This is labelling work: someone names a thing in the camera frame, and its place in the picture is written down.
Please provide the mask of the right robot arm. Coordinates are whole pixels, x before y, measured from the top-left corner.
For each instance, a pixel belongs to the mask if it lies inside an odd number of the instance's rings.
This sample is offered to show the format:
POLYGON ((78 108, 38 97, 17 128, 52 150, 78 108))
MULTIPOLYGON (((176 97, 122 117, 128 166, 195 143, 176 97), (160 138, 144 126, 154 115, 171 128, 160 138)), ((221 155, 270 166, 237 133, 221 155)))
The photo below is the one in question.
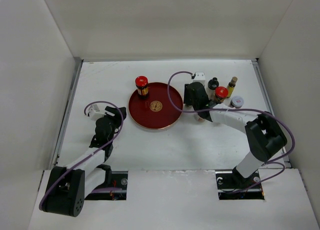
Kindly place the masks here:
POLYGON ((249 152, 232 170, 232 182, 237 188, 245 187, 263 164, 288 142, 274 117, 268 112, 256 114, 240 112, 221 102, 210 100, 200 82, 184 85, 184 100, 196 114, 209 122, 223 124, 244 133, 249 152))

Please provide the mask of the large red-lid sauce jar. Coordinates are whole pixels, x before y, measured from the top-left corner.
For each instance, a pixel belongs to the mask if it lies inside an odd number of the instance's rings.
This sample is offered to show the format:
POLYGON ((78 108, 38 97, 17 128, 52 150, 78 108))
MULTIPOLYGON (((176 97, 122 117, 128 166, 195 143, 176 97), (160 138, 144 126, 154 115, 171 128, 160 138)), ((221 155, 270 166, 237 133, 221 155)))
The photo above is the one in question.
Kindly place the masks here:
POLYGON ((135 86, 137 88, 138 96, 141 99, 147 99, 149 97, 149 82, 146 76, 138 76, 135 79, 135 86))

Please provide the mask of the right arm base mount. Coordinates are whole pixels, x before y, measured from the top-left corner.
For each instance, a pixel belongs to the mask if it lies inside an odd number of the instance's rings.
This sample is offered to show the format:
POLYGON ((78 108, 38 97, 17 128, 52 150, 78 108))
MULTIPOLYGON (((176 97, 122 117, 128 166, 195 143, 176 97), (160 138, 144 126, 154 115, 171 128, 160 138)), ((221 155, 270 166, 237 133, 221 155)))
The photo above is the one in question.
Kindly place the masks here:
POLYGON ((219 200, 264 200, 262 184, 258 183, 259 172, 254 172, 248 178, 235 175, 231 170, 215 172, 219 200))

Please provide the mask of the black-cap white bottle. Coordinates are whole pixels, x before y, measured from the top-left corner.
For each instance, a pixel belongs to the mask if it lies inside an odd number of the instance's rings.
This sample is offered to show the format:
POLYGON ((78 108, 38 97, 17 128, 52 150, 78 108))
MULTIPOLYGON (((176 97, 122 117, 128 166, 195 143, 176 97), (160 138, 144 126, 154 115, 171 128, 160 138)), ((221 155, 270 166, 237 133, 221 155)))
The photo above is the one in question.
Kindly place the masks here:
POLYGON ((220 86, 220 83, 218 81, 217 77, 211 78, 207 83, 207 92, 211 96, 215 93, 216 88, 220 86))

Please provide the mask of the red-lid amber sauce bottle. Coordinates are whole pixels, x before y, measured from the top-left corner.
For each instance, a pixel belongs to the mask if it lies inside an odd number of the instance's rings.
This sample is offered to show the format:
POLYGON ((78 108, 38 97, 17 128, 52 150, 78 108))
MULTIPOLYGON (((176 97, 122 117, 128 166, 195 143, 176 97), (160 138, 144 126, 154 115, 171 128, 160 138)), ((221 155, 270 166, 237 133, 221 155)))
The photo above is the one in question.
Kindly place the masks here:
POLYGON ((222 103, 228 96, 229 91, 226 87, 219 86, 214 90, 213 101, 216 103, 222 103))

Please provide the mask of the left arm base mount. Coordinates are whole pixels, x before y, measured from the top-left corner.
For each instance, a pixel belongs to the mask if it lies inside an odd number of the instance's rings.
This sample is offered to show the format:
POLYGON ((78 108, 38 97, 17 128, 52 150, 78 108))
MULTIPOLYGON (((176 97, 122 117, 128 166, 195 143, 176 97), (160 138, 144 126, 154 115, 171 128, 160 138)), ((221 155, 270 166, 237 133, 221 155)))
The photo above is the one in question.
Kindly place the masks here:
POLYGON ((128 172, 112 171, 111 167, 101 164, 97 167, 105 173, 104 182, 93 189, 93 193, 87 195, 88 201, 125 201, 127 199, 128 172))

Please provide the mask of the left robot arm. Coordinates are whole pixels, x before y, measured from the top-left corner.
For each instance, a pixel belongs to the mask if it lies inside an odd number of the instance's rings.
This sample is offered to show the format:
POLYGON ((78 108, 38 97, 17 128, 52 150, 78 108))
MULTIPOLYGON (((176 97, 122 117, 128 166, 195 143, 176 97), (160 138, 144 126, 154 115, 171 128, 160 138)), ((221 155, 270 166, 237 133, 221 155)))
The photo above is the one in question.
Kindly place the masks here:
POLYGON ((49 175, 39 210, 77 217, 85 198, 92 194, 122 192, 112 180, 112 170, 105 162, 113 151, 113 141, 122 130, 127 117, 125 107, 108 103, 95 121, 95 133, 87 151, 66 166, 55 166, 49 175))

